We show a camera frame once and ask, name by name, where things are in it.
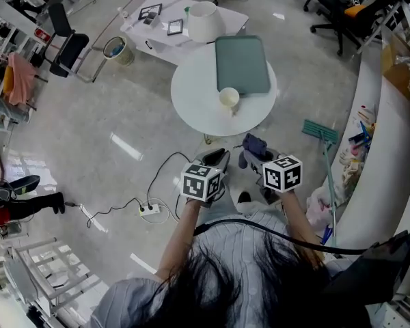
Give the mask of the person's light striped shirt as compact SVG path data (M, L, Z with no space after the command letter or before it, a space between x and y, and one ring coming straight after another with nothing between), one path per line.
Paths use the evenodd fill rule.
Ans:
M288 232L288 221L256 211L243 224L219 219L194 235L178 272L162 281L119 281L87 328L313 328L332 324L321 290L331 276L297 248L255 229Z

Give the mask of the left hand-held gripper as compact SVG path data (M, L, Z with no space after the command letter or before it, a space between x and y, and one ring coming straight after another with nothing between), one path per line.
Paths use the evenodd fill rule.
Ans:
M204 208L210 208L226 192L223 178L230 162L230 152L224 148L208 150L198 154L195 160L200 164L187 163L181 171L180 194L188 200L201 201Z

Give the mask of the white cup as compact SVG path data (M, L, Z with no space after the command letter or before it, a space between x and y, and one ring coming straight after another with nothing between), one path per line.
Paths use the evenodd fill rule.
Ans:
M219 102L222 108L232 117L236 115L239 101L239 92L232 87L226 87L222 89L219 93Z

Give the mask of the person's right forearm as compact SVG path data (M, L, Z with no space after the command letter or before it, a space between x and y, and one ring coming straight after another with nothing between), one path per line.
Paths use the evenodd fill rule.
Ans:
M303 211L297 196L293 191L288 191L280 195L284 212L288 221L289 235L299 241L320 245L319 239L313 231L305 212ZM300 245L295 245L299 255L310 261L314 268L318 268L324 260L323 252L309 249Z

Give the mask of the blue plastic tool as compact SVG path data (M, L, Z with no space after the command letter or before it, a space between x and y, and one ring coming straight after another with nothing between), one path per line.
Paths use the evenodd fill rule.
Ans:
M360 121L358 126L359 132L349 137L348 142L354 144L355 146L365 146L369 148L372 142L374 128L375 126L373 124L366 126L362 121Z

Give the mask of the green plastic tray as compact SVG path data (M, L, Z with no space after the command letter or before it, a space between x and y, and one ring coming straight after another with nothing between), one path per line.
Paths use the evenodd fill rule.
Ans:
M231 87L240 95L266 94L271 81L262 40L258 36L221 36L215 40L219 91Z

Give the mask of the white lampshade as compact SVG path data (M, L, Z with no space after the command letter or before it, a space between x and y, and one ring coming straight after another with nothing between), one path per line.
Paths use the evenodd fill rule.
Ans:
M225 32L226 26L214 3L197 2L189 8L188 33L194 42L213 42Z

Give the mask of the pink hanging cloth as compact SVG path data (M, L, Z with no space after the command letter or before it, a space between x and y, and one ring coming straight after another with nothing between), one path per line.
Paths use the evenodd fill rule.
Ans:
M31 99L36 75L36 69L19 53L8 55L3 93L11 105L25 104Z

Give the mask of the round white side table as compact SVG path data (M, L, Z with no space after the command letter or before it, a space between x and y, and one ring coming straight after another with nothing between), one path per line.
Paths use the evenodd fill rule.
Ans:
M263 122L277 95L277 79L267 66L271 88L266 94L241 97L231 115L219 100L215 45L206 44L186 56L175 70L171 83L173 106L182 120L196 131L217 137L239 135Z

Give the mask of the dark blue cloth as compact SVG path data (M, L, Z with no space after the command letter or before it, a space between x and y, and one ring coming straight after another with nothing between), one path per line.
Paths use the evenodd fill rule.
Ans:
M242 142L242 147L251 152L252 154L255 154L256 156L264 158L267 154L267 143L266 141L250 134L247 133L245 138L243 139Z

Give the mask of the pink plastic bag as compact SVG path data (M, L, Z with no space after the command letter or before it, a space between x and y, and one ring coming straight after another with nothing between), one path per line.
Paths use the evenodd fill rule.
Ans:
M324 232L327 226L333 225L331 214L331 196L329 189L319 187L315 189L306 201L306 217L315 233Z

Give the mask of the black headset mount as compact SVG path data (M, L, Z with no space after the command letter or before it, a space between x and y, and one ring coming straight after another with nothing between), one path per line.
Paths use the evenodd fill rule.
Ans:
M322 291L330 304L372 305L390 301L410 267L410 232L365 250Z

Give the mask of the person's grey trousers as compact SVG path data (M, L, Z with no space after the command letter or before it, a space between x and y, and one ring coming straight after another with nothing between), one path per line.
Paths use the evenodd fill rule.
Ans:
M238 210L234 204L230 189L226 183L222 183L223 192L219 195L218 200L214 200L209 208L201 212L201 222L208 223L222 217L237 215Z

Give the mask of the cardboard box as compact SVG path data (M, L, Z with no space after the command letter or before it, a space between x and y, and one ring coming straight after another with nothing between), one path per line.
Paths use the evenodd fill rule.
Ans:
M381 72L405 98L410 100L408 62L410 62L410 46L393 33L381 52Z

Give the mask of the white metal rack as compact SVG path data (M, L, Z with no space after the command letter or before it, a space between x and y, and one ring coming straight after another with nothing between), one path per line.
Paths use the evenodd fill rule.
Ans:
M64 242L0 244L0 291L43 328L85 328L108 286Z

